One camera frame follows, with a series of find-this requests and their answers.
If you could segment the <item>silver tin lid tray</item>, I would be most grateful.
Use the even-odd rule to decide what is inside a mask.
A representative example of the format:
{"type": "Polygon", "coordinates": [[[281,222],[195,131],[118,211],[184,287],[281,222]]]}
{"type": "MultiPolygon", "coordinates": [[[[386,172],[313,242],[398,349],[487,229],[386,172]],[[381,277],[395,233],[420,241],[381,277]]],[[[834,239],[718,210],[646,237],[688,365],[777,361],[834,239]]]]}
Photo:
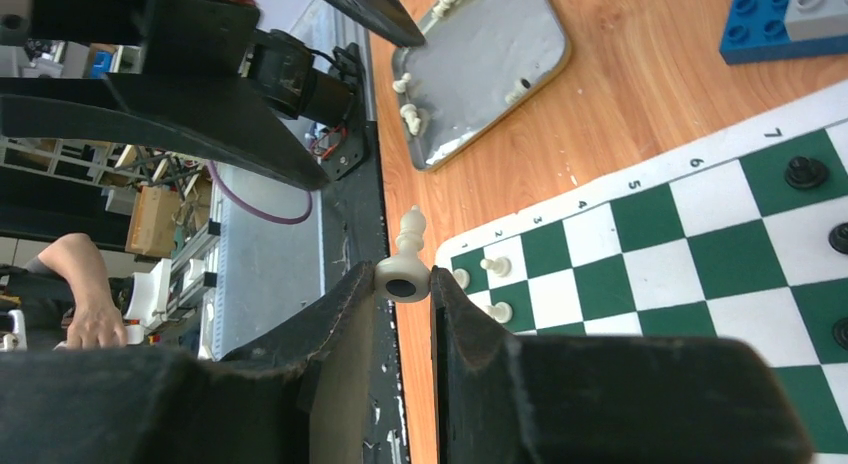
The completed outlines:
{"type": "Polygon", "coordinates": [[[391,68],[419,171],[457,156],[561,71],[572,50],[550,0],[437,0],[418,27],[426,44],[396,49],[391,68]],[[521,78],[532,88],[509,105],[521,78]]]}

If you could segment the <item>grey and blue brick stack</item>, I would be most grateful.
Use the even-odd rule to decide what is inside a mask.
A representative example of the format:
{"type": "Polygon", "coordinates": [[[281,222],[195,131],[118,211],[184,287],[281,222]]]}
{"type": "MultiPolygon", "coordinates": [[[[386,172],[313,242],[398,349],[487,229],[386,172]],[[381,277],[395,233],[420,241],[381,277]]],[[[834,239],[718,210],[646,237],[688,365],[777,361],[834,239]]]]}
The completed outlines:
{"type": "Polygon", "coordinates": [[[847,0],[732,0],[719,51],[729,65],[845,54],[847,0]]]}

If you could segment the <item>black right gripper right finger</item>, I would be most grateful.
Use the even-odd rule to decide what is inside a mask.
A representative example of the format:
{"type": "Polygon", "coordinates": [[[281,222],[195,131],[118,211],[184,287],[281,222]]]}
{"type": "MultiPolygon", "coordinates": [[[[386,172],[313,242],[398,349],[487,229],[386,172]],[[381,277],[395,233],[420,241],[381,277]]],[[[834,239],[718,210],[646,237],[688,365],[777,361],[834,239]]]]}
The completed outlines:
{"type": "Polygon", "coordinates": [[[518,335],[430,276],[443,463],[809,463],[775,373],[724,338],[518,335]]]}

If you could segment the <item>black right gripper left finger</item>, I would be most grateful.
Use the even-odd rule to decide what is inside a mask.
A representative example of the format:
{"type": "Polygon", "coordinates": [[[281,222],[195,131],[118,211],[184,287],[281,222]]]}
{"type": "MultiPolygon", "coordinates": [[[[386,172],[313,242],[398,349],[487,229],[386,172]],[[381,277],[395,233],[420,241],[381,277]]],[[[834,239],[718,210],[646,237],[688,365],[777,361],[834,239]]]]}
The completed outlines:
{"type": "Polygon", "coordinates": [[[359,463],[374,270],[218,361],[167,346],[1,358],[5,463],[359,463]]]}

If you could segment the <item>white rook in tray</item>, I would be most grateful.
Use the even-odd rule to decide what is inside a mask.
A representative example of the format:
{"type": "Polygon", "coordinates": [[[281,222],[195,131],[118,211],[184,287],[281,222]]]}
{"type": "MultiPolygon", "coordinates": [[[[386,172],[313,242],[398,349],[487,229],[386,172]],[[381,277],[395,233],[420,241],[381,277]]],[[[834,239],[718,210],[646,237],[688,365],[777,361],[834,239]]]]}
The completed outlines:
{"type": "Polygon", "coordinates": [[[520,102],[531,88],[532,83],[529,80],[525,78],[516,80],[512,90],[505,96],[505,102],[509,105],[520,102]]]}

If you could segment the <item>white bishop piece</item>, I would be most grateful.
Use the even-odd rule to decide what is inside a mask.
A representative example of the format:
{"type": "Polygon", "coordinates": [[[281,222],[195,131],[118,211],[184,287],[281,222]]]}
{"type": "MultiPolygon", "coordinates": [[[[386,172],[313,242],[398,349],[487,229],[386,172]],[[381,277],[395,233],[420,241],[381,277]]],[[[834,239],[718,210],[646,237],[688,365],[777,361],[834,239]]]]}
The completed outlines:
{"type": "Polygon", "coordinates": [[[430,268],[419,257],[426,227],[427,220],[417,205],[401,217],[395,239],[397,252],[375,267],[374,285],[381,297],[395,303],[414,303],[428,296],[430,268]]]}

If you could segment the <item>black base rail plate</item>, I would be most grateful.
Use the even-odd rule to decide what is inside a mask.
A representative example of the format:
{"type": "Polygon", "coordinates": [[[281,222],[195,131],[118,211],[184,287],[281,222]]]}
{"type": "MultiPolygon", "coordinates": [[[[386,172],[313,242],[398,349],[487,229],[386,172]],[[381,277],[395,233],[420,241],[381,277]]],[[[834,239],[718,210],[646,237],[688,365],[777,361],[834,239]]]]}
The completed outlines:
{"type": "MultiPolygon", "coordinates": [[[[325,286],[337,283],[354,264],[377,262],[389,256],[381,172],[376,103],[370,81],[370,50],[349,44],[335,53],[346,65],[350,56],[359,64],[345,78],[357,85],[360,107],[347,118],[346,138],[328,158],[335,181],[321,193],[325,286]]],[[[395,305],[376,297],[372,305],[370,383],[364,463],[408,463],[403,381],[400,369],[395,305]]]]}

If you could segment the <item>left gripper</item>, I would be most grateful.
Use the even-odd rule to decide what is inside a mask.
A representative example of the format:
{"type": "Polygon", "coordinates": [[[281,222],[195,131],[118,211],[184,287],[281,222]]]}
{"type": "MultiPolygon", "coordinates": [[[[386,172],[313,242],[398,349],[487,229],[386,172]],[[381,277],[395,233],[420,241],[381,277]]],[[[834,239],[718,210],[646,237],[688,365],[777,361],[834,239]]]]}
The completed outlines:
{"type": "Polygon", "coordinates": [[[254,0],[32,0],[32,36],[138,46],[152,75],[4,77],[1,133],[154,147],[318,190],[327,173],[247,80],[228,77],[259,18],[254,0]]]}

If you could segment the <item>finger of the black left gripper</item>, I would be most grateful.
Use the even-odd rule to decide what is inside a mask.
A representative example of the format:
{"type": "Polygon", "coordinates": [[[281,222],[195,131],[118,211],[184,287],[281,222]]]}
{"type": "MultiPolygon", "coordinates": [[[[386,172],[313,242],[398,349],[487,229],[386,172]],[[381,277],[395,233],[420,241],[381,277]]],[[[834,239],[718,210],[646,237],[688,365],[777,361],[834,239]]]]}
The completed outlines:
{"type": "Polygon", "coordinates": [[[400,0],[324,0],[397,47],[420,47],[426,38],[400,0]]]}

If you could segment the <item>person hand in background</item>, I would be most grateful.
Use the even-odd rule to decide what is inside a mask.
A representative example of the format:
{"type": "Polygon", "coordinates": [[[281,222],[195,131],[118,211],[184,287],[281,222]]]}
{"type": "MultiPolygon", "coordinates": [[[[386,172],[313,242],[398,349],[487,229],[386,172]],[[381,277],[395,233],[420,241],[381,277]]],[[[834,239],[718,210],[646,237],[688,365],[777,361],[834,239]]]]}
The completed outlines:
{"type": "Polygon", "coordinates": [[[88,235],[64,235],[39,253],[38,260],[67,282],[74,298],[67,348],[110,348],[128,344],[123,316],[112,299],[105,261],[88,235]]]}

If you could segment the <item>green white chess board mat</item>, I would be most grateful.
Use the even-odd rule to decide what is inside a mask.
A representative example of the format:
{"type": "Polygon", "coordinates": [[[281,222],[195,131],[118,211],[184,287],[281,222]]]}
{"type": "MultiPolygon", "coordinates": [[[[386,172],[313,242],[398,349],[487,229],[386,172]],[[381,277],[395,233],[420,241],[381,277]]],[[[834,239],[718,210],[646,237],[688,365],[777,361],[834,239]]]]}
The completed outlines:
{"type": "Polygon", "coordinates": [[[446,240],[435,262],[519,334],[731,337],[815,461],[847,459],[847,86],[446,240]]]}

